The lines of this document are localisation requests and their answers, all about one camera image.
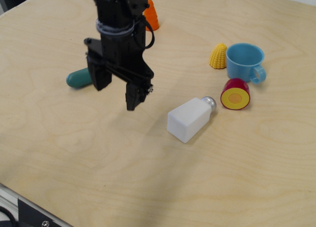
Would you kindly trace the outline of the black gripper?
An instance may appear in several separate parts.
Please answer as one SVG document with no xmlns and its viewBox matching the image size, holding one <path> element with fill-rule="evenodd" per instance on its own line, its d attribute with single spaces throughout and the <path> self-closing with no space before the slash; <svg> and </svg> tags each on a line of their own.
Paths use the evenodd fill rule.
<svg viewBox="0 0 316 227">
<path fill-rule="evenodd" d="M 101 38 L 86 38 L 87 65 L 94 87 L 100 91 L 112 82 L 112 75 L 124 80 L 126 107 L 133 111 L 153 91 L 153 71 L 143 59 L 144 50 L 153 46 L 154 32 L 147 21 L 136 21 L 132 28 L 111 34 L 97 22 Z"/>
</svg>

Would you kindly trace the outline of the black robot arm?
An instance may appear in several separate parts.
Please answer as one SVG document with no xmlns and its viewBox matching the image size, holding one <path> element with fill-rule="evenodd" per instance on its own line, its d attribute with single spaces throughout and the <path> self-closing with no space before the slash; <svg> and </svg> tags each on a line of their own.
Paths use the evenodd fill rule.
<svg viewBox="0 0 316 227">
<path fill-rule="evenodd" d="M 152 92 L 154 72 L 145 63 L 143 53 L 154 44 L 146 44 L 146 29 L 151 25 L 143 12 L 149 0 L 94 0 L 100 39 L 86 38 L 87 66 L 94 87 L 100 91 L 117 76 L 126 82 L 126 106 L 133 111 Z"/>
</svg>

